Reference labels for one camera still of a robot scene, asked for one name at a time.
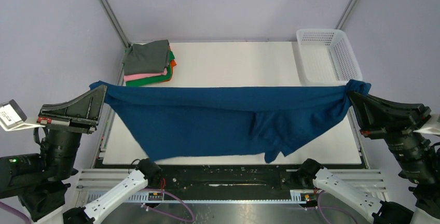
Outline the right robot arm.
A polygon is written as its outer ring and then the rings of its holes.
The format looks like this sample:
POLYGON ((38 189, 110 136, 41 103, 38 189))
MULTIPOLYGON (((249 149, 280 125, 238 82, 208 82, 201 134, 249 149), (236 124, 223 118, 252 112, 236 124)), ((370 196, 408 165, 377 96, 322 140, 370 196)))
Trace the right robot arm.
POLYGON ((369 223, 439 223, 439 114, 423 104, 405 104, 372 95, 349 94, 360 134, 384 141, 400 172, 385 174, 385 194, 370 194, 322 164, 307 159, 292 180, 306 189, 326 192, 369 223))

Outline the blue t-shirt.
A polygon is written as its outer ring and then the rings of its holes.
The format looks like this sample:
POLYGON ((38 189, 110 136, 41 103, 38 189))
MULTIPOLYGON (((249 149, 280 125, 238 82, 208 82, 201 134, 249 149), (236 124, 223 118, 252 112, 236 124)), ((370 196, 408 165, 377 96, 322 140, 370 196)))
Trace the blue t-shirt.
POLYGON ((104 102, 153 161, 175 157, 288 156, 340 123, 351 92, 369 83, 323 87, 125 87, 104 102))

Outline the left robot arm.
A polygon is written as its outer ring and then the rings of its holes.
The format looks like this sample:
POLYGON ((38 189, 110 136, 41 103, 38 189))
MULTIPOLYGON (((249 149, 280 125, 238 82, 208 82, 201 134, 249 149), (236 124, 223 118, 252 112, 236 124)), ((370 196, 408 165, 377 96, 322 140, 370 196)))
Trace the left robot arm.
POLYGON ((77 173, 74 162, 81 137, 96 130, 107 86, 100 85, 68 102, 45 104, 35 119, 16 101, 1 104, 5 131, 32 129, 39 153, 1 158, 1 198, 18 197, 33 223, 101 223, 125 200, 161 181, 161 168, 142 159, 124 179, 98 199, 63 210, 66 179, 77 173))

